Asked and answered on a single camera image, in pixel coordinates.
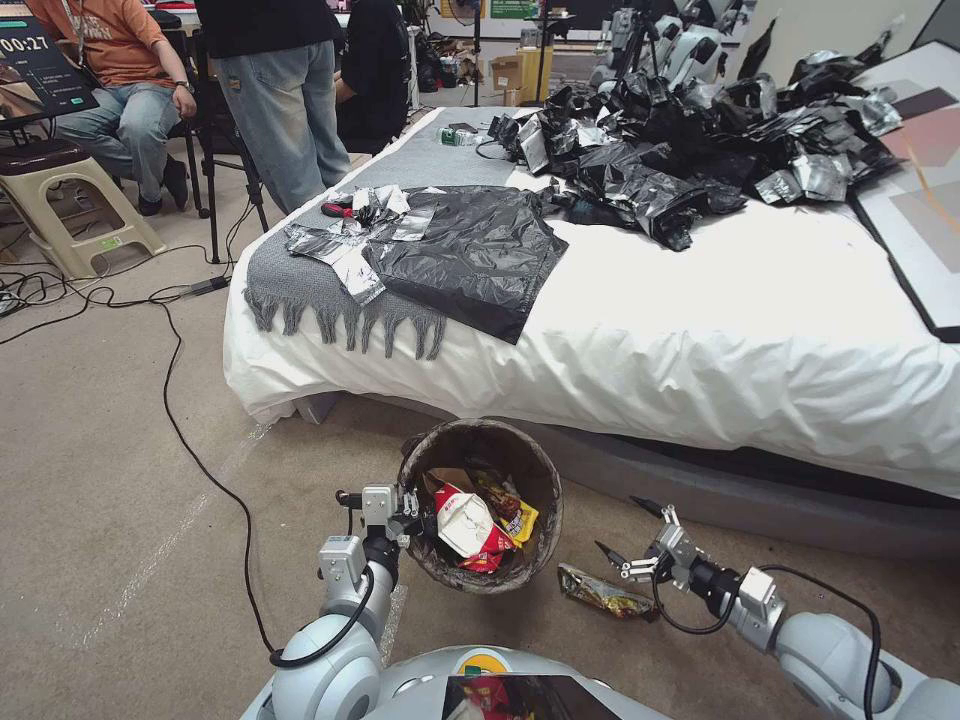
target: jeans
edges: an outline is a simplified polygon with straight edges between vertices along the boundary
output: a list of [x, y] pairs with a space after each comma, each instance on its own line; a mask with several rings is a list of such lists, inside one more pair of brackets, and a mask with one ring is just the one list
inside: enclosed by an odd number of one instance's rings
[[180, 122], [173, 90], [134, 83], [93, 96], [100, 107], [57, 118], [57, 137], [80, 145], [111, 175], [136, 180], [144, 200], [159, 200], [167, 133]]
[[289, 214], [343, 179], [350, 156], [337, 137], [332, 41], [213, 62], [240, 135], [281, 210]]

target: gray bed base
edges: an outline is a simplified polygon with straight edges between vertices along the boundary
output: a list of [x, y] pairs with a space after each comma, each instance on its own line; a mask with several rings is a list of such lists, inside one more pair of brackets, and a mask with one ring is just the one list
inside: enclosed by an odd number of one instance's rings
[[[301, 398], [295, 406], [306, 421], [320, 424], [342, 394]], [[455, 419], [403, 398], [364, 397], [438, 420]], [[916, 507], [849, 497], [704, 468], [611, 435], [498, 419], [540, 443], [563, 479], [623, 500], [638, 495], [672, 503], [681, 519], [860, 555], [960, 556], [960, 503]]]

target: trash can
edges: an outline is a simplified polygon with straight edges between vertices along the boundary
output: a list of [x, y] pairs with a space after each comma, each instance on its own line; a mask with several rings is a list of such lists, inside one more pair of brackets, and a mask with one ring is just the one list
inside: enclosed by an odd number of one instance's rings
[[490, 574], [457, 567], [449, 552], [438, 551], [439, 538], [412, 538], [407, 552], [430, 577], [456, 590], [493, 595], [518, 590], [544, 568], [560, 539], [563, 491], [557, 469], [533, 438], [496, 420], [455, 420], [411, 438], [404, 453], [398, 481], [408, 491], [416, 488], [421, 507], [434, 502], [423, 482], [425, 472], [462, 467], [465, 458], [474, 457], [509, 475], [523, 500], [539, 512], [530, 539]]

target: lanyard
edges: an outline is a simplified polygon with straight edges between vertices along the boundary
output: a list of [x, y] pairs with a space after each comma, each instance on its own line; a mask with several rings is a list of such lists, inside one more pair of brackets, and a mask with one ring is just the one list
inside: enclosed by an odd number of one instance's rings
[[[70, 13], [70, 6], [67, 5], [67, 0], [60, 0], [63, 3], [63, 11], [67, 14], [67, 20], [70, 20], [72, 15]], [[87, 23], [83, 17], [83, 0], [80, 0], [80, 21], [77, 23], [79, 27], [74, 27], [74, 32], [77, 34], [77, 54], [80, 56], [80, 67], [85, 67], [87, 64], [87, 59], [83, 54], [83, 38], [86, 35]]]

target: plastic bottle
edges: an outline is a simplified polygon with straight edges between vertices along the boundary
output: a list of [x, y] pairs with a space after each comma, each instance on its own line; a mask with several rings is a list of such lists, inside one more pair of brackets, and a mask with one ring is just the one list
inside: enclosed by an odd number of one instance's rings
[[454, 130], [453, 128], [437, 130], [437, 142], [441, 145], [459, 147], [461, 145], [476, 145], [479, 141], [480, 133], [472, 133], [469, 130]]

